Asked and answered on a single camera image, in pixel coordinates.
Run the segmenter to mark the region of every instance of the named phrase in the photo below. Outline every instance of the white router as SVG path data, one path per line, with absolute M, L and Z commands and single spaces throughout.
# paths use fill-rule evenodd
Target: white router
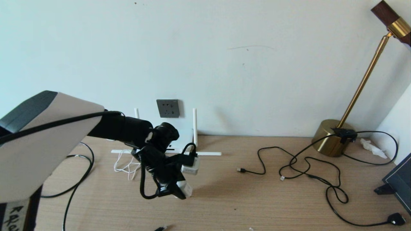
M 137 119 L 139 119 L 139 110 L 134 109 L 134 114 Z M 180 137 L 176 141 L 172 141 L 170 146 L 167 148 L 166 153 L 181 153 L 184 147 L 193 142 L 198 149 L 198 131 L 197 131 L 197 109 L 193 108 L 193 129 L 181 130 L 179 131 Z M 113 149 L 111 153 L 120 153 L 122 150 Z M 124 151 L 123 153 L 131 153 L 131 150 Z M 199 156 L 221 156 L 221 152 L 197 152 Z

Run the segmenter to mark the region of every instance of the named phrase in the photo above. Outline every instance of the charger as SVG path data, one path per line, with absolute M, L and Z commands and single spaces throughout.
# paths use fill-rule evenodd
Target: charger
M 184 165 L 184 164 L 181 165 L 181 172 L 191 174 L 191 175 L 197 175 L 199 168 L 200 168 L 200 158 L 195 157 L 193 166 Z
M 399 213 L 394 213 L 388 216 L 387 222 L 393 225 L 401 226 L 405 224 L 405 218 L 403 218 Z

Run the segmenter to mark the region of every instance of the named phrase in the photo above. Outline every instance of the wire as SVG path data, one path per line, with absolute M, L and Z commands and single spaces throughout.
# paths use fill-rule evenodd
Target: wire
M 389 163 L 391 163 L 392 161 L 394 161 L 395 158 L 397 157 L 397 153 L 398 153 L 398 143 L 397 143 L 397 141 L 395 140 L 395 138 L 394 138 L 393 136 L 391 136 L 390 134 L 388 134 L 388 133 L 386 133 L 386 132 L 381 132 L 381 131 L 360 131 L 360 132 L 357 132 L 357 133 L 370 133 L 370 132 L 371 132 L 371 133 L 372 133 L 372 132 L 384 133 L 384 134 L 386 134 L 386 135 L 389 135 L 389 136 L 393 139 L 393 141 L 394 141 L 394 143 L 395 143 L 395 154 L 394 154 L 394 157 L 393 157 L 390 161 L 388 161 L 388 162 L 386 162 L 386 163 L 383 163 L 383 164 L 375 164 L 375 163 L 369 163 L 369 162 L 365 162 L 365 161 L 362 161 L 362 160 L 358 160 L 358 159 L 353 158 L 353 157 L 350 157 L 350 156 L 348 156 L 348 155 L 346 155 L 346 154 L 344 154 L 344 153 L 342 153 L 342 154 L 343 154 L 344 156 L 347 156 L 348 158 L 353 159 L 353 160 L 357 160 L 357 161 L 360 161 L 360 162 L 363 162 L 363 163 L 366 163 L 366 164 L 373 164 L 373 165 L 385 165 L 385 164 L 389 164 Z M 341 203 L 343 203 L 343 204 L 346 204 L 346 203 L 348 203 L 348 201 L 349 201 L 349 198 L 348 198 L 347 193 L 341 188 L 341 170 L 340 170 L 335 164 L 333 164 L 333 163 L 331 163 L 331 162 L 328 162 L 328 161 L 324 161 L 324 160 L 320 160 L 320 159 L 317 159 L 317 158 L 313 158 L 313 157 L 304 157 L 304 160 L 305 160 L 305 161 L 307 162 L 307 164 L 308 164 L 308 168 L 307 168 L 305 171 L 301 171 L 301 170 L 298 170 L 298 169 L 296 169 L 296 168 L 293 167 L 293 164 L 295 164 L 295 163 L 297 162 L 297 156 L 298 156 L 298 155 L 300 155 L 301 153 L 303 153 L 304 151 L 306 151 L 309 147 L 313 146 L 313 145 L 316 144 L 317 142 L 319 142 L 319 141 L 321 141 L 321 140 L 323 140 L 323 139 L 325 139 L 325 138 L 328 138 L 328 137 L 330 137 L 330 136 L 334 136 L 334 135 L 335 135 L 335 134 L 332 134 L 332 135 L 328 135 L 328 136 L 325 136 L 325 137 L 322 137 L 322 138 L 318 139 L 317 141 L 311 143 L 310 145 L 308 145 L 307 147 L 305 147 L 304 149 L 302 149 L 302 150 L 301 150 L 300 152 L 298 152 L 296 155 L 292 155 L 290 152 L 287 152 L 287 151 L 284 150 L 283 148 L 280 148 L 280 147 L 277 147 L 277 146 L 260 148 L 260 149 L 257 151 L 257 156 L 258 156 L 261 164 L 263 165 L 263 169 L 264 169 L 263 173 L 257 173 L 257 172 L 253 172 L 253 171 L 248 171 L 248 170 L 246 170 L 246 169 L 240 169 L 240 170 L 238 169 L 238 171 L 243 172 L 243 173 L 244 173 L 244 172 L 248 172 L 248 173 L 253 173 L 253 174 L 258 174 L 258 175 L 264 175 L 264 174 L 266 173 L 266 167 L 265 167 L 265 165 L 264 165 L 263 160 L 262 160 L 261 157 L 260 157 L 260 151 L 261 151 L 261 150 L 264 150 L 264 149 L 271 149 L 271 148 L 281 149 L 282 151 L 284 151 L 284 152 L 286 152 L 287 154 L 289 154 L 290 156 L 292 156 L 289 164 L 288 164 L 288 165 L 285 165 L 285 166 L 283 166 L 283 167 L 281 167 L 281 168 L 279 169 L 279 175 L 281 176 L 281 180 L 284 180 L 284 179 L 294 179 L 294 178 L 297 178 L 297 177 L 299 177 L 299 176 L 301 176 L 301 175 L 307 175 L 307 176 L 310 177 L 310 178 L 319 180 L 320 182 L 328 185 L 328 187 L 327 187 L 327 189 L 326 189 L 326 200 L 327 200 L 328 205 L 330 206 L 330 208 L 333 210 L 333 212 L 334 212 L 341 220 L 343 220 L 344 222 L 347 222 L 348 224 L 351 224 L 351 225 L 354 225 L 354 226 L 361 226 L 361 227 L 369 227 L 369 226 L 379 226 L 379 225 L 384 225 L 384 224 L 391 224 L 391 222 L 390 222 L 389 220 L 386 221 L 386 222 L 375 223 L 375 224 L 355 224 L 355 223 L 352 223 L 352 222 L 344 219 L 344 218 L 334 209 L 334 207 L 332 206 L 332 204 L 331 204 L 331 202 L 330 202 L 330 199 L 329 199 L 329 197 L 328 197 L 329 189 L 332 189 L 332 190 L 334 191 L 335 197 L 337 198 L 337 200 L 338 200 L 339 202 L 341 202 Z M 333 167 L 335 167 L 335 168 L 338 170 L 338 184 L 337 184 L 337 185 L 333 185 L 333 184 L 331 184 L 328 180 L 326 180 L 326 179 L 324 179 L 324 178 L 321 178 L 321 177 L 319 177 L 319 176 L 315 176 L 315 175 L 308 174 L 307 172 L 308 172 L 308 171 L 310 170 L 310 168 L 311 168 L 311 164 L 310 164 L 310 162 L 308 161 L 309 159 L 313 159 L 313 160 L 316 160 L 316 161 L 319 161 L 319 162 L 322 162 L 322 163 L 326 163 L 326 164 L 329 164 L 329 165 L 332 165 Z M 299 174 L 297 174 L 297 175 L 295 175 L 295 176 L 292 176 L 292 177 L 285 177 L 285 176 L 283 176 L 283 175 L 281 174 L 281 170 L 283 170 L 283 169 L 286 168 L 286 167 L 290 167 L 290 168 L 293 169 L 294 171 L 299 172 Z M 344 195 L 345 199 L 341 199 L 340 196 L 338 195 L 337 191 L 340 191 L 340 192 Z
M 57 194 L 55 194 L 55 195 L 41 196 L 42 198 L 55 198 L 55 197 L 61 196 L 61 195 L 63 195 L 63 194 L 68 193 L 69 191 L 73 190 L 72 194 L 70 195 L 69 201 L 67 202 L 66 210 L 65 210 L 65 212 L 64 212 L 63 226 L 62 226 L 62 230 L 63 230 L 63 231 L 65 231 L 67 213 L 68 213 L 68 211 L 69 211 L 70 203 L 71 203 L 71 201 L 72 201 L 72 199 L 73 199 L 74 193 L 76 192 L 76 190 L 77 190 L 77 188 L 79 187 L 79 185 L 88 177 L 88 175 L 89 175 L 89 173 L 91 172 L 91 169 L 93 168 L 93 165 L 94 165 L 94 152 L 93 152 L 93 150 L 92 150 L 92 149 L 90 148 L 90 146 L 88 146 L 86 143 L 83 143 L 83 142 L 80 142 L 80 143 L 83 144 L 84 146 L 86 146 L 86 147 L 90 150 L 92 159 L 88 158 L 87 156 L 83 156 L 83 155 L 68 155 L 68 156 L 66 156 L 66 159 L 67 159 L 67 158 L 71 158 L 71 157 L 82 157 L 82 158 L 87 159 L 88 162 L 89 162 L 89 166 L 88 166 L 88 168 L 87 168 L 87 171 L 83 174 L 83 176 L 81 177 L 81 179 L 80 179 L 75 185 L 73 185 L 72 187 L 70 187 L 69 189 L 64 190 L 64 191 L 61 192 L 61 193 L 57 193 Z
M 77 188 L 79 187 L 80 183 L 83 182 L 83 181 L 87 178 L 88 174 L 90 173 L 90 171 L 91 171 L 91 169 L 93 168 L 93 165 L 94 165 L 94 152 L 93 152 L 93 150 L 92 150 L 92 149 L 90 148 L 90 146 L 88 146 L 87 144 L 85 144 L 85 143 L 83 143 L 83 142 L 81 142 L 81 144 L 85 145 L 85 146 L 90 150 L 91 156 L 92 156 L 92 160 L 90 161 L 90 159 L 88 158 L 88 161 L 90 161 L 90 165 L 89 165 L 87 171 L 84 173 L 83 177 L 82 177 L 82 178 L 79 180 L 79 182 L 76 184 L 76 186 L 75 186 L 74 189 L 73 189 L 72 194 L 70 195 L 69 202 L 67 203 L 66 211 L 64 212 L 63 231 L 66 230 L 67 213 L 69 212 L 70 203 L 72 202 L 74 193 L 76 192 L 76 190 L 77 190 Z
M 118 168 L 117 168 L 117 165 L 118 165 L 118 162 L 120 161 L 121 156 L 123 155 L 123 153 L 125 153 L 125 152 L 127 152 L 127 151 L 130 151 L 130 150 L 124 149 L 124 150 L 122 150 L 122 151 L 118 154 L 118 159 L 117 159 L 117 161 L 114 163 L 114 171 L 115 171 L 115 172 L 125 172 L 125 173 L 127 173 L 127 174 L 128 174 L 128 177 L 127 177 L 128 180 L 130 180 L 130 174 L 132 173 L 133 176 L 131 177 L 131 179 L 134 180 L 134 177 L 135 177 L 135 175 L 136 175 L 136 172 L 137 172 L 137 170 L 138 170 L 138 169 L 140 168 L 140 166 L 141 166 L 140 163 L 138 163 L 138 162 L 133 162 L 133 161 L 134 161 L 134 157 L 132 157 L 130 163 L 128 163 L 128 165 L 124 166 L 122 169 L 118 169 Z M 135 170 L 130 171 L 130 165 L 132 165 L 132 164 L 136 164 L 137 167 L 136 167 Z
M 117 115 L 121 115 L 121 112 L 119 111 L 102 111 L 102 112 L 96 112 L 96 113 L 91 113 L 91 114 L 86 114 L 86 115 L 80 115 L 80 116 L 75 116 L 75 117 L 71 117 L 71 118 L 67 118 L 67 119 L 63 119 L 63 120 L 57 120 L 57 121 L 53 121 L 50 123 L 46 123 L 46 124 L 42 124 L 39 126 L 35 126 L 23 131 L 18 131 L 16 133 L 11 133 L 5 136 L 0 137 L 0 145 L 13 141 L 15 139 L 24 137 L 24 136 L 28 136 L 30 134 L 36 133 L 36 132 L 40 132 L 46 129 L 50 129 L 53 127 L 58 127 L 61 125 L 65 125 L 65 124 L 69 124 L 69 123 L 73 123 L 73 122 L 78 122 L 81 120 L 86 120 L 86 119 L 90 119 L 90 118 L 94 118 L 94 117 L 99 117 L 99 116 L 117 116 Z
M 257 172 L 249 171 L 249 170 L 246 170 L 246 169 L 244 169 L 244 171 L 245 171 L 245 172 L 248 172 L 248 173 L 257 174 L 257 175 L 264 175 L 264 174 L 266 173 L 266 166 L 264 165 L 264 162 L 263 162 L 263 160 L 262 160 L 261 157 L 260 157 L 260 151 L 261 151 L 261 150 L 264 150 L 264 149 L 271 149 L 271 148 L 281 149 L 282 151 L 286 152 L 287 154 L 289 154 L 289 155 L 291 155 L 291 156 L 294 156 L 293 154 L 287 152 L 286 150 L 284 150 L 284 149 L 282 149 L 281 147 L 278 147 L 278 146 L 260 148 L 260 149 L 258 149 L 258 151 L 257 151 L 257 156 L 258 156 L 258 159 L 260 160 L 261 164 L 263 165 L 264 172 L 263 172 L 263 173 L 257 173 Z
M 372 164 L 372 165 L 386 165 L 386 164 L 389 164 L 389 163 L 393 162 L 393 161 L 395 160 L 395 158 L 397 158 L 397 154 L 398 154 L 398 143 L 397 143 L 397 141 L 395 140 L 395 138 L 394 138 L 393 136 L 391 136 L 390 134 L 388 134 L 388 133 L 386 133 L 386 132 L 381 132 L 381 131 L 360 131 L 360 132 L 357 132 L 357 133 L 384 133 L 384 134 L 386 134 L 386 135 L 389 135 L 389 136 L 391 137 L 391 139 L 393 139 L 393 141 L 394 141 L 394 143 L 395 143 L 395 154 L 394 154 L 394 157 L 393 157 L 390 161 L 388 161 L 388 162 L 386 162 L 386 163 L 376 164 L 376 163 L 370 163 L 370 162 L 366 162 L 366 161 L 363 161 L 363 160 L 359 160 L 359 159 L 356 159 L 356 158 L 354 158 L 354 157 L 351 157 L 351 156 L 349 156 L 349 155 L 346 155 L 346 154 L 342 153 L 343 156 L 346 156 L 346 157 L 348 157 L 348 158 L 350 158 L 350 159 L 353 159 L 353 160 L 356 160 L 356 161 L 359 161 L 359 162 L 362 162 L 362 163 Z
M 140 165 L 140 166 L 141 166 L 140 194 L 141 194 L 141 196 L 142 196 L 144 199 L 151 200 L 151 199 L 156 198 L 156 197 L 157 197 L 157 194 L 153 194 L 153 195 L 151 195 L 151 196 L 147 196 L 147 195 L 144 193 L 145 166 L 144 166 L 144 163 L 143 163 L 141 157 L 140 157 L 140 161 L 141 161 L 141 165 Z

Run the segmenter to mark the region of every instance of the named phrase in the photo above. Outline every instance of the white plug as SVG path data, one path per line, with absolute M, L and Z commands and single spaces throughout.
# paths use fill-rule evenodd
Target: white plug
M 199 168 L 200 168 L 200 158 L 195 157 L 193 166 L 182 165 L 181 172 L 191 174 L 191 175 L 197 175 Z

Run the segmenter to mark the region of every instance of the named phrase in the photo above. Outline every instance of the gold lamp base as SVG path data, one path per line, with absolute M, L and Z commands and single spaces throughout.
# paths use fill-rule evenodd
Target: gold lamp base
M 336 128 L 339 123 L 339 120 L 323 120 L 320 124 L 320 127 L 317 129 L 317 132 L 312 139 L 312 142 L 321 139 L 324 136 L 334 134 L 332 128 Z M 350 125 L 344 124 L 342 128 L 353 129 Z M 313 147 L 319 151 L 321 154 L 324 154 L 329 157 L 339 157 L 348 146 L 349 142 L 341 143 L 341 138 L 337 136 L 330 136 L 321 140 L 318 143 L 315 143 Z

